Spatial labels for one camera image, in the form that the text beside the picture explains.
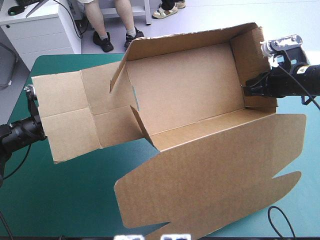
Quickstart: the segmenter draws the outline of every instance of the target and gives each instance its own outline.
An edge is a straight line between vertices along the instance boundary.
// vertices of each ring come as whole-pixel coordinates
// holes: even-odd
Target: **white drawer unit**
[[[52,49],[47,51],[36,51],[26,54],[21,54],[20,57],[25,63],[28,69],[32,69],[34,62],[37,60],[38,57],[43,55],[65,55],[65,54],[74,54],[72,47],[65,47],[65,48],[58,48]]]
[[[70,10],[66,0],[59,1]],[[48,1],[28,18],[27,13],[36,4],[28,6],[21,14],[9,16],[7,11],[14,5],[13,0],[4,0],[0,27],[29,70],[42,55],[81,54],[81,39],[61,5]]]

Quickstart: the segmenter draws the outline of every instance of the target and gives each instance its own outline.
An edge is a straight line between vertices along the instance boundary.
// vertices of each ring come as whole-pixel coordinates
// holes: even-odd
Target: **drawer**
[[[65,31],[59,17],[11,23],[1,25],[1,28],[10,41],[14,39],[63,33]]]
[[[64,54],[74,54],[72,47],[25,53],[25,54],[21,54],[20,57],[25,63],[25,65],[27,66],[27,68],[31,71],[38,57],[43,55],[64,55]]]
[[[71,47],[71,43],[65,32],[14,39],[11,43],[20,55]]]

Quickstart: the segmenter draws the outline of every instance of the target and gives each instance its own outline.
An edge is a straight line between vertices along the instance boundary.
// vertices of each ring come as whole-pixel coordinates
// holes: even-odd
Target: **teal table surface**
[[[78,71],[120,61],[122,56],[41,56],[36,60],[26,84],[32,83],[32,76]],[[276,205],[286,212],[297,236],[320,236],[320,112],[312,104],[302,106],[298,97],[280,99],[278,104],[278,113],[306,114],[307,126],[302,154],[280,172],[282,175],[301,171],[302,178]],[[22,92],[10,122],[28,116],[27,99]],[[16,168],[26,150],[24,148],[13,154],[6,165],[6,174]],[[156,154],[158,151],[154,147],[145,139],[140,139],[54,164],[48,141],[36,142],[21,169],[5,180],[0,188],[0,210],[15,236],[63,234],[69,237],[102,237],[150,233],[162,224],[133,229],[123,226],[114,184]],[[280,214],[275,212],[272,218],[283,235],[291,235]],[[0,236],[6,235],[1,225]],[[263,209],[216,231],[211,236],[274,237],[276,234],[269,225],[267,209]]]

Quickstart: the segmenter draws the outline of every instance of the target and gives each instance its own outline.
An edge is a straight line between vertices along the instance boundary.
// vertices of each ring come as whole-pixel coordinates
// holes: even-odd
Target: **open cardboard box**
[[[33,77],[54,162],[146,138],[160,153],[114,189],[127,227],[169,223],[150,239],[198,239],[276,202],[301,176],[273,178],[301,153],[306,118],[244,97],[270,68],[263,40],[255,23],[145,37],[121,62]]]

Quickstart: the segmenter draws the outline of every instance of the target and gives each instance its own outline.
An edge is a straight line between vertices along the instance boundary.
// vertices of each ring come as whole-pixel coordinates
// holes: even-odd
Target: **shoe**
[[[186,0],[181,0],[176,2],[176,6],[178,9],[184,9],[187,6]]]
[[[125,44],[124,44],[124,47],[127,49],[129,46],[130,46],[130,43],[137,39],[137,38],[141,38],[141,37],[144,37],[144,33],[142,31],[139,31],[136,27],[135,27],[135,37],[129,35],[129,34],[126,34],[125,35]]]
[[[159,9],[152,14],[152,17],[154,19],[165,19],[173,14],[176,14],[177,12],[178,12],[177,4],[175,4],[171,10],[164,10],[162,7],[159,7]]]
[[[101,40],[99,34],[96,31],[93,33],[94,44],[100,46],[102,51],[104,51],[105,53],[110,52],[114,49],[114,46],[110,42],[110,33],[107,32],[106,34],[108,37],[106,39]]]

